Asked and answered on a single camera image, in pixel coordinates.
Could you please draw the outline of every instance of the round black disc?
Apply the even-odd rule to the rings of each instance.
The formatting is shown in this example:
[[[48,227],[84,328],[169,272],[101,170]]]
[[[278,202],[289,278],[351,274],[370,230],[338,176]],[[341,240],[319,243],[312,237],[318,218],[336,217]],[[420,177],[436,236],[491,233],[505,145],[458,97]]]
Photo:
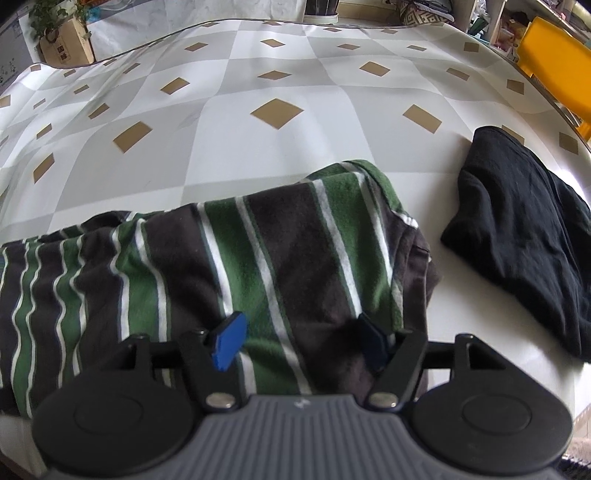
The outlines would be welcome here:
[[[525,375],[472,371],[422,395],[413,430],[441,460],[484,475],[539,471],[565,451],[564,404]]]
[[[121,476],[175,454],[193,424],[179,392],[134,371],[103,371],[76,378],[43,402],[33,438],[63,472]]]

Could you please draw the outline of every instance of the blue gripper pad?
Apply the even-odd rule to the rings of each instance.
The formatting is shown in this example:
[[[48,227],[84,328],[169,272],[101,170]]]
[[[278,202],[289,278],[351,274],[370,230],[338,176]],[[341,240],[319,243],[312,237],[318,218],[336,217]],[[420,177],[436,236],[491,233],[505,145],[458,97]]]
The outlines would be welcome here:
[[[232,360],[246,341],[246,315],[234,312],[228,321],[228,326],[217,334],[213,345],[213,364],[220,372],[230,368]]]

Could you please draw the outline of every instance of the clothing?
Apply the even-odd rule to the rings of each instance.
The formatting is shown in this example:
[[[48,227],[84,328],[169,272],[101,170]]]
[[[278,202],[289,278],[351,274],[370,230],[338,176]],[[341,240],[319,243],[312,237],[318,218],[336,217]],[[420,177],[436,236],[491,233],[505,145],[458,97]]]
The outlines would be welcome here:
[[[591,361],[591,213],[497,127],[474,133],[460,207],[442,243],[515,295],[574,356]]]
[[[415,220],[364,161],[245,197],[109,212],[1,251],[0,374],[29,417],[128,335],[174,340],[234,311],[249,320],[246,394],[365,398],[356,319],[426,331],[437,282]]]

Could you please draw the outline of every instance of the cardboard box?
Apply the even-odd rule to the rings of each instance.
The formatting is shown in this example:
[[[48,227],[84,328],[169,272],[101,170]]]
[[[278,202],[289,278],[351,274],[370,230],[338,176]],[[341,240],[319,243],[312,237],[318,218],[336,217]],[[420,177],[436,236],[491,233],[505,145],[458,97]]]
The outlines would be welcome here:
[[[53,40],[54,37],[55,33],[50,34],[49,40]],[[69,19],[58,28],[55,41],[50,42],[43,37],[39,41],[39,46],[45,62],[52,67],[77,67],[95,61],[86,29],[75,18]]]

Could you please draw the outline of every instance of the metal screw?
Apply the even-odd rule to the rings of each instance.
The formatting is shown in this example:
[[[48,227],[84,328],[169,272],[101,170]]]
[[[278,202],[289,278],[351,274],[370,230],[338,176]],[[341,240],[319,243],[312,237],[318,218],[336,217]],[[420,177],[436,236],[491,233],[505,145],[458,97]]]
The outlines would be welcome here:
[[[227,410],[236,404],[236,399],[229,393],[215,392],[207,396],[205,403],[211,408]]]
[[[398,397],[393,393],[376,392],[369,396],[369,404],[375,408],[394,408],[398,404]]]

